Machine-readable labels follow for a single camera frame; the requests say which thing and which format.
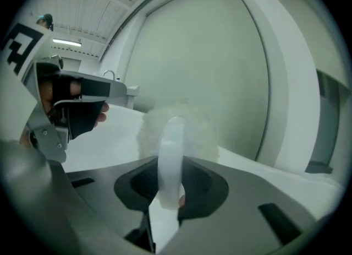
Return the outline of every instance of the finger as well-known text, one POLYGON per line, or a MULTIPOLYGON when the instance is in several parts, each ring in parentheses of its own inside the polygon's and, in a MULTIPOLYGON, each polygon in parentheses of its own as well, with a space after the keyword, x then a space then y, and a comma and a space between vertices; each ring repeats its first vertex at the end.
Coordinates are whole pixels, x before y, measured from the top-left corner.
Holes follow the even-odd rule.
POLYGON ((180 207, 184 206, 186 204, 186 197, 185 196, 181 196, 178 204, 180 205, 180 207))
POLYGON ((26 148, 31 148, 31 143, 29 141, 29 135, 28 135, 28 130, 25 129, 22 132, 21 138, 20 138, 20 145, 26 147, 26 148))
POLYGON ((46 113, 51 109, 51 100, 53 99, 53 82, 44 81, 39 85, 39 94, 42 100, 43 108, 46 113))
POLYGON ((70 93, 72 96, 77 96, 81 94, 81 83, 77 81, 71 81, 70 93))
POLYGON ((97 122, 104 122, 106 120, 106 115, 104 113, 99 113, 97 122))
POLYGON ((108 103, 104 102, 103 107, 101 108, 101 112, 107 112, 110 106, 108 103))

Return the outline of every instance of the ceiling light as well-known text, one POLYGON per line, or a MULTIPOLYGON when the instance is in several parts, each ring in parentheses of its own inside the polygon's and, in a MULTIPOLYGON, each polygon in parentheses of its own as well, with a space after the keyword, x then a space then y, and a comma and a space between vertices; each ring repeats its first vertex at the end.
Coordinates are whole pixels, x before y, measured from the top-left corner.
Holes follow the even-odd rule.
POLYGON ((80 42, 65 41, 65 40, 58 40, 58 39, 53 39, 53 42, 56 42, 58 44, 72 45, 72 46, 81 46, 82 45, 80 42))

